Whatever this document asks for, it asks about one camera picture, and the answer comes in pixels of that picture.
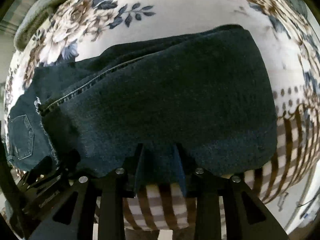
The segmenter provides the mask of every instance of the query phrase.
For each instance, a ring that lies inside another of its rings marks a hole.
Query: floral dress
[[[277,113],[277,149],[263,167],[239,174],[264,203],[298,183],[319,159],[319,40],[286,0],[67,0],[15,52],[5,87],[10,110],[39,66],[99,56],[115,44],[198,33],[224,24],[250,31],[264,60]],[[225,233],[223,202],[220,202]],[[196,199],[177,184],[144,187],[124,199],[127,228],[193,226]]]

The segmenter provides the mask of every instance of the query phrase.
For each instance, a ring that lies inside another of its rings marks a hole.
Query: denim fabric
[[[146,147],[145,183],[176,181],[174,142],[216,175],[260,167],[276,150],[268,74],[250,33],[238,25],[37,68],[21,98],[35,96],[58,157],[76,149],[77,169],[94,176],[120,167],[138,143]]]
[[[46,156],[51,156],[55,163],[53,149],[36,112],[36,100],[35,92],[30,88],[27,96],[20,97],[12,108],[8,120],[10,149],[7,160],[23,171],[31,170]]]

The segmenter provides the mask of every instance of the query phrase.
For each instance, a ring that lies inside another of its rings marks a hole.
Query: black metal frame
[[[265,205],[239,177],[216,177],[199,168],[182,145],[175,144],[173,148],[181,190],[185,197],[197,197],[195,240],[221,240],[219,196],[223,197],[228,239],[288,239]],[[78,162],[77,153],[73,154],[71,159]],[[68,179],[76,162],[62,162],[57,170],[49,172],[51,159],[47,157],[27,172],[16,187],[7,183],[11,174],[8,167],[2,170],[6,166],[2,152],[0,186],[14,210],[11,227],[29,240],[91,240],[96,200],[101,196],[98,239],[125,240],[123,198],[133,198],[141,187],[145,154],[139,144],[134,156],[127,158],[121,168],[98,179],[73,174],[78,179],[72,186]],[[0,226],[0,232],[7,234],[6,239],[15,239],[1,221]]]

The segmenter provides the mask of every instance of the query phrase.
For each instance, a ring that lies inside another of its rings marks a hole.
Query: back pocket
[[[20,115],[10,120],[9,139],[12,146],[11,152],[18,160],[23,160],[32,155],[34,133],[26,115]]]

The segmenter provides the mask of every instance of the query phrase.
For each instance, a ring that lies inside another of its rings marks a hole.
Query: metal bolt
[[[241,181],[241,179],[238,176],[232,176],[232,181],[235,183],[239,183]]]
[[[82,176],[79,178],[80,183],[86,183],[88,181],[88,178],[86,176]]]
[[[124,168],[116,169],[116,174],[118,174],[118,175],[124,174],[124,172],[125,172]]]
[[[203,168],[196,168],[196,174],[204,174]]]

